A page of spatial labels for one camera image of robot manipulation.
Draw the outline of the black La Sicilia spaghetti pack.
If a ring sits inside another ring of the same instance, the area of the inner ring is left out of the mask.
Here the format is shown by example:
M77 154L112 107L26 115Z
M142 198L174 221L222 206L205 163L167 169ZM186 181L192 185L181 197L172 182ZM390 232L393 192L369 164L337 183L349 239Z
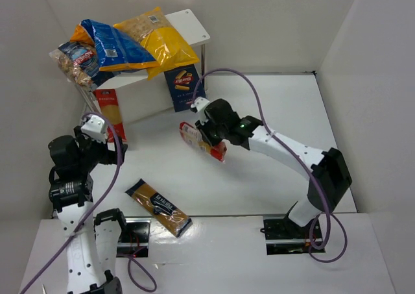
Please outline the black La Sicilia spaghetti pack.
M179 238L192 225L192 219L186 213L177 208L142 178L125 193L176 238Z

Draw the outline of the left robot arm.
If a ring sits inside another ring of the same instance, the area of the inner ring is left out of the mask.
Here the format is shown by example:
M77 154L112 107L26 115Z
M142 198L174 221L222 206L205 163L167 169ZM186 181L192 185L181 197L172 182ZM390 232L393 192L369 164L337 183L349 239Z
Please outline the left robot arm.
M103 268L97 249L90 173L99 164L119 169L128 148L121 140L109 150L105 132L74 128L74 135L60 136L48 144L54 166L49 172L49 200L62 224L67 254L67 293L122 293L112 268Z

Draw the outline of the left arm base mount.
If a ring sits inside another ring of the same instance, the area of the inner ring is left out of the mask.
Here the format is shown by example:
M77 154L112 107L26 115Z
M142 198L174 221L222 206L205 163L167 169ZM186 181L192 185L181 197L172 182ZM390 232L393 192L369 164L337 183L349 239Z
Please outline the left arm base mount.
M127 217L117 243L117 257L147 258L149 237L149 218Z

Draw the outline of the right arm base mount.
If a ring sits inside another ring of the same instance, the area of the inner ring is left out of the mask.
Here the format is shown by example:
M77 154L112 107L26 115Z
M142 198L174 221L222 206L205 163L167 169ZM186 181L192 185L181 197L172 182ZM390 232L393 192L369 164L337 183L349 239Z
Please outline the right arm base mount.
M263 217L259 230L265 237L267 255L306 254L311 241L323 242L320 223L312 227L311 221L304 227L293 223L286 215L277 214Z

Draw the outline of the red spaghetti pack with barcode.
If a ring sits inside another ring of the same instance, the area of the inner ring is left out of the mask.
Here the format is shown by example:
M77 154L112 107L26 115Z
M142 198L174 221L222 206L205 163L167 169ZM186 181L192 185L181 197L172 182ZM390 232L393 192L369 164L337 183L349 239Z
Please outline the red spaghetti pack with barcode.
M192 148L203 151L204 153L210 155L220 162L225 161L227 147L223 141L213 147L210 146L202 139L200 131L187 122L180 123L179 132L183 141L190 145Z

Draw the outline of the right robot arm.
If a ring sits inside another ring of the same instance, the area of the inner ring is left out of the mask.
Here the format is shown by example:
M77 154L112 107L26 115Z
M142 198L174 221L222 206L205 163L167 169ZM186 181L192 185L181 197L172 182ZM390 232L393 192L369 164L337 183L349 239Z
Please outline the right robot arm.
M309 182L307 195L287 212L286 218L305 227L324 206L332 212L350 188L352 179L342 153L308 147L273 130L252 116L239 117L224 99L199 97L191 105L195 125L204 142L214 147L223 140L264 154L301 174Z

